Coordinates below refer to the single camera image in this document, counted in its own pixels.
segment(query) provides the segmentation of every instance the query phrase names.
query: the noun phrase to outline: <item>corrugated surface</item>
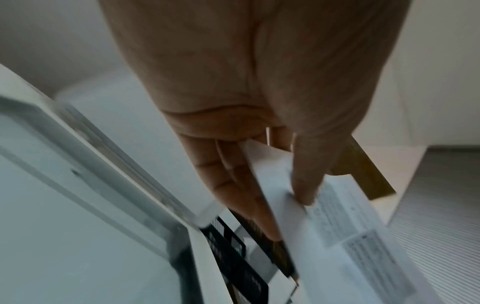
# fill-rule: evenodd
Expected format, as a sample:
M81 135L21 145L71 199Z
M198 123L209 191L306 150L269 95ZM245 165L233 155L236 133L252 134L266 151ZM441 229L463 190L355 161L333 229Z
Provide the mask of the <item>corrugated surface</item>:
M446 304L480 303L480 152L428 151L389 227Z

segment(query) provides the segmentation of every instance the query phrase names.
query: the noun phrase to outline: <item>white paper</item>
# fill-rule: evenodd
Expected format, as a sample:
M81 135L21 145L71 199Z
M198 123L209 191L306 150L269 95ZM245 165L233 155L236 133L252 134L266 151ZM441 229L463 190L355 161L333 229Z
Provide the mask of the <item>white paper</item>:
M441 304L350 175L326 176L316 203L292 194L292 155L242 145L311 304Z

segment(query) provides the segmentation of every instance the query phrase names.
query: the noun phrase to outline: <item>label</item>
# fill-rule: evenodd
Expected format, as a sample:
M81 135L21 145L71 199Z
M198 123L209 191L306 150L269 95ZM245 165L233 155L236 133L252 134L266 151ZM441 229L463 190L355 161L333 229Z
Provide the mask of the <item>label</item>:
M305 209L326 247L333 246L358 232L334 187L328 182L322 184L316 203Z
M361 233L343 246L383 304L403 304L415 293L412 283L375 230Z

